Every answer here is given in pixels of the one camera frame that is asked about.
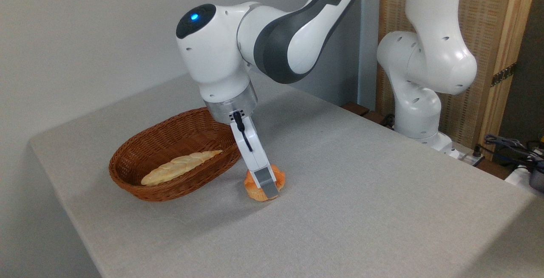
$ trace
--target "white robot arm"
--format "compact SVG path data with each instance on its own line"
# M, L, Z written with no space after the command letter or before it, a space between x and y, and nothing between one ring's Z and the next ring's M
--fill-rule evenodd
M231 126L253 180L268 198L278 189L251 120L257 96L247 71L282 84L302 79L353 1L309 0L291 13L254 2L206 4L179 21L177 43L189 74L212 117Z
M476 77L476 59L459 30L458 6L459 0L406 0L416 34L391 32L377 51L395 96L395 131L451 156L457 152L438 131L442 107L435 91L459 94Z

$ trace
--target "wicker basket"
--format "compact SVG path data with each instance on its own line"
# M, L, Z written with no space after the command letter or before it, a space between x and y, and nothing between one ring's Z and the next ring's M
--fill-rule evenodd
M171 181L146 187L145 175L178 156L204 150L223 150L191 171ZM171 117L131 137L109 162L111 179L144 201L176 199L221 175L241 157L229 126L212 119L206 108Z

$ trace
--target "orange toy food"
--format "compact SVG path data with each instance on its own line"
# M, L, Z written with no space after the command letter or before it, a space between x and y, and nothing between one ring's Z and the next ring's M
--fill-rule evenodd
M280 171L280 169L274 164L271 164L270 166L272 167L274 176L276 176L276 187L278 187L278 191L280 191L283 188L283 185L285 185L285 173ZM255 181L253 181L253 177L251 177L249 170L247 170L247 173L245 174L244 187L247 191L247 196L251 197L252 199L256 201L268 200L268 197L266 197L264 194L263 189L260 187L257 188L257 185L255 184Z

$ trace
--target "wooden panel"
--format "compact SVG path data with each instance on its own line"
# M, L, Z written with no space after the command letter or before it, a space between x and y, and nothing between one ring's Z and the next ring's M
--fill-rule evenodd
M525 25L533 0L509 0L495 73L517 61ZM506 107L512 78L503 80L490 89L478 142L483 143L486 134L498 135Z

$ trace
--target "bread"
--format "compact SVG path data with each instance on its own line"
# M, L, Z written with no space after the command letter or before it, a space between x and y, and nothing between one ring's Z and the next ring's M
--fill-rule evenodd
M216 154L223 152L222 150L207 150L205 152L192 153L188 156L179 156L173 158L170 162L167 162L153 171L149 172L142 179L142 185L157 185L175 177L181 176L193 168L199 166L204 161L209 160Z
M280 191L285 185L285 173L280 171L280 169L274 164L271 164L270 166L272 167L272 172L274 172L274 176L276 176L276 187L278 188L278 191ZM247 191L247 196L251 197L252 199L256 201L268 200L268 197L264 193L263 189L260 187L258 188L255 184L255 181L253 180L253 177L251 176L249 170L247 170L245 174L244 187Z

